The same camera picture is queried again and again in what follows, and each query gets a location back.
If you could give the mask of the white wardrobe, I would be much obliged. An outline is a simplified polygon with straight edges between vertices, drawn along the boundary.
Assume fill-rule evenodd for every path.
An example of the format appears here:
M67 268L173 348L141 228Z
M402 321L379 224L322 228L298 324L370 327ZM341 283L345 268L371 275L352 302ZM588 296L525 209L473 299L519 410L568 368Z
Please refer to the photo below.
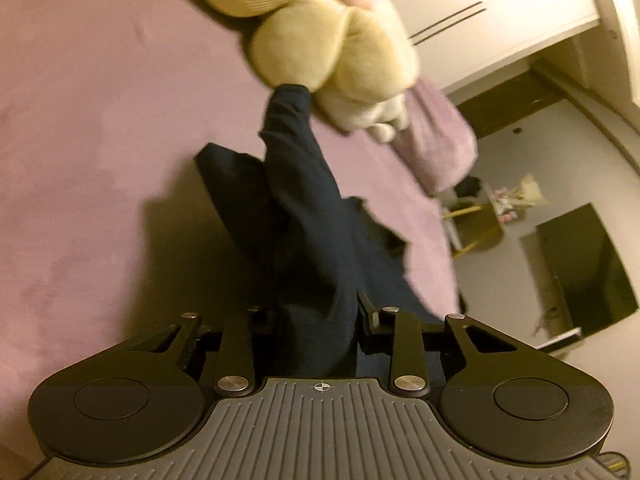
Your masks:
M422 75L454 92L597 26L594 0L390 0Z

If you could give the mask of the cream flower bouquet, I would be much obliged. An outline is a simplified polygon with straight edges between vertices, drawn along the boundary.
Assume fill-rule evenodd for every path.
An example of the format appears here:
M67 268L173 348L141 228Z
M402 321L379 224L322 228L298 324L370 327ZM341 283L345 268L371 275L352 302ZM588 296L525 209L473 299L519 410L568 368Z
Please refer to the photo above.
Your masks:
M545 205L548 200L533 174L526 174L514 188L497 188L492 192L496 214L501 223L516 221L529 208Z

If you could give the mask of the white plush bear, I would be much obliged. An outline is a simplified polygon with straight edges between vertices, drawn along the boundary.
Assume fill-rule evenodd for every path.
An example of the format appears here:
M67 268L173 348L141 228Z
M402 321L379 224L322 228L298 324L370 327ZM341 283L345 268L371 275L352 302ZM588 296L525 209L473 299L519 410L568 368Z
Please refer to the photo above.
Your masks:
M364 130L379 144L387 144L409 127L410 119L403 94L379 103L363 103L339 93L323 91L316 100L326 118L342 133Z

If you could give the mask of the purple rolled blanket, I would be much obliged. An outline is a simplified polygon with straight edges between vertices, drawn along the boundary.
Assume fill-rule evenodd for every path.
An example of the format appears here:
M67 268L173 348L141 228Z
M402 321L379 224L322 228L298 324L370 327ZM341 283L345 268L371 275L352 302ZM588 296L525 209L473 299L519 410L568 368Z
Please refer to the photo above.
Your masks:
M409 125L390 144L428 195L454 188L477 160L472 127L431 81L406 92Z

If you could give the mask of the black wall television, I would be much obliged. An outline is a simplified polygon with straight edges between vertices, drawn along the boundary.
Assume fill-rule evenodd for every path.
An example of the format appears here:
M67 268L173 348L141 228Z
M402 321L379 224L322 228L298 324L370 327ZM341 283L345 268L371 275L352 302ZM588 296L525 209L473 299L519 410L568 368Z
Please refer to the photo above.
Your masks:
M593 204L538 224L536 233L570 327L589 337L639 310L623 261Z

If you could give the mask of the purple bed cover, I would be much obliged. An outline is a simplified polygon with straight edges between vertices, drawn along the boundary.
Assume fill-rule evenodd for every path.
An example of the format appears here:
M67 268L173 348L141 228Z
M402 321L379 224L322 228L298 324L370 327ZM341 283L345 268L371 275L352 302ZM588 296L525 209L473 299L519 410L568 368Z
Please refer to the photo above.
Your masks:
M194 166L262 156L251 21L203 0L1 0L1 474L41 460L27 421L52 373L250 279Z

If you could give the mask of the dark navy jacket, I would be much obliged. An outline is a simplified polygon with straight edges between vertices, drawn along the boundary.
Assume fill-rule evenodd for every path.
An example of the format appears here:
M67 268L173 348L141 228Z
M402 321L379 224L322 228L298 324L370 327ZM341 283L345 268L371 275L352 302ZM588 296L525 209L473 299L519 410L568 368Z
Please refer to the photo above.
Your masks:
M341 196L309 121L311 95L273 91L263 159L209 143L196 156L218 216L250 271L254 360L269 377L383 377L357 349L359 294L438 323L405 278L406 242Z

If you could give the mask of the yellow legged side table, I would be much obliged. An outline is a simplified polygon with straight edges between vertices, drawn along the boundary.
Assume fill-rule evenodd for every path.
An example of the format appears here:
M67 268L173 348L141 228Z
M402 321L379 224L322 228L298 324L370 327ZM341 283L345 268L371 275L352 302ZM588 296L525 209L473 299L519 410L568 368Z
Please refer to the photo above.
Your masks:
M503 225L490 200L442 208L442 225L454 259L469 252L486 252L504 237Z

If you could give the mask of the cream yellow plush toy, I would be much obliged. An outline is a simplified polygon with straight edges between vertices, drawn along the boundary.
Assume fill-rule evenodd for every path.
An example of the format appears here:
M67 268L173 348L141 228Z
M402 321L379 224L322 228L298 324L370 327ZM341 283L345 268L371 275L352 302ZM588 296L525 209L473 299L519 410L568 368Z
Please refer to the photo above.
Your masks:
M230 18L259 18L248 56L271 87L378 104L400 96L420 61L390 0L205 0Z

